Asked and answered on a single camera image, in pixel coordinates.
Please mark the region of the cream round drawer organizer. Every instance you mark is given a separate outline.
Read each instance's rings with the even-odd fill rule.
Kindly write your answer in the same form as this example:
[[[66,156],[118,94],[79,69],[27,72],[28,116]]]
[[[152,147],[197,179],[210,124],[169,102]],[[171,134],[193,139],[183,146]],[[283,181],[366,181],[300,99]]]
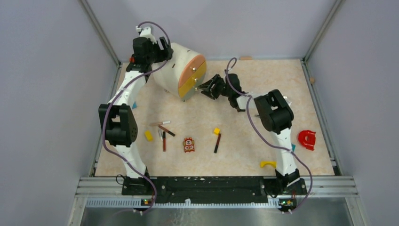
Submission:
[[[156,84],[167,90],[181,101],[190,99],[195,89],[204,81],[207,62],[203,54],[171,43],[172,59],[160,70],[152,73]]]

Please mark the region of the brown lipstick tube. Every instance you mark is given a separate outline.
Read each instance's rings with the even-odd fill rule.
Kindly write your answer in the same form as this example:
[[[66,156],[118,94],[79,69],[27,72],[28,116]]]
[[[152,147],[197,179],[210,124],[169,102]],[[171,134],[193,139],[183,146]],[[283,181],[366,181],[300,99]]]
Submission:
[[[173,137],[176,136],[175,133],[173,133],[172,131],[168,130],[167,128],[165,128],[165,127],[163,127],[163,126],[161,126],[161,125],[158,125],[158,127],[159,127],[161,130],[163,130],[164,132],[170,134],[171,136],[173,136]]]

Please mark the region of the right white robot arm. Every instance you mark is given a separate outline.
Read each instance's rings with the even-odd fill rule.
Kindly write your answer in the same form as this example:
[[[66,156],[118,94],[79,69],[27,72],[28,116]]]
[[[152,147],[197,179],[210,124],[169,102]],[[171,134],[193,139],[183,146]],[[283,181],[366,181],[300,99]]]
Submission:
[[[238,112],[245,112],[251,127],[256,134],[269,147],[276,150],[276,190],[271,193],[266,189],[269,196],[276,198],[280,193],[290,193],[299,184],[301,176],[296,163],[300,163],[307,171],[310,168],[295,154],[291,142],[291,129],[294,113],[278,89],[267,94],[255,95],[253,92],[244,92],[240,85],[237,74],[231,73],[237,59],[231,58],[224,70],[224,77],[216,74],[207,82],[198,85],[196,89],[210,99],[218,99],[220,96],[227,97],[232,108]],[[250,114],[251,105],[259,115],[263,127],[270,133],[273,142],[269,142],[256,128]]]

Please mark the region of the nude concealer tube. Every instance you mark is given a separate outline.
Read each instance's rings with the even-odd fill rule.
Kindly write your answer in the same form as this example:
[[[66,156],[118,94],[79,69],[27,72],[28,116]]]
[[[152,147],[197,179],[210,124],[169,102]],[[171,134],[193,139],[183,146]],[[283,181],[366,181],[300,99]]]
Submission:
[[[170,123],[171,123],[171,121],[153,122],[153,123],[150,123],[150,126],[159,126],[159,125],[170,124]]]

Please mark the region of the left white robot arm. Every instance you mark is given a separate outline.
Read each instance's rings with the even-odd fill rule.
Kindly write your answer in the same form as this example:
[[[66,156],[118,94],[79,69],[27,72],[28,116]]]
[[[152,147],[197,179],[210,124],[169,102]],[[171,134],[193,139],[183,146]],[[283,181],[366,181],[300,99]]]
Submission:
[[[144,21],[137,27],[139,36],[133,39],[133,54],[126,68],[125,79],[114,97],[98,108],[103,147],[123,161],[126,167],[124,186],[133,186],[139,194],[150,191],[153,182],[146,175],[147,167],[141,160],[136,139],[138,125],[132,112],[141,88],[151,74],[162,69],[172,59],[173,49],[169,36],[157,39],[153,34],[155,22]]]

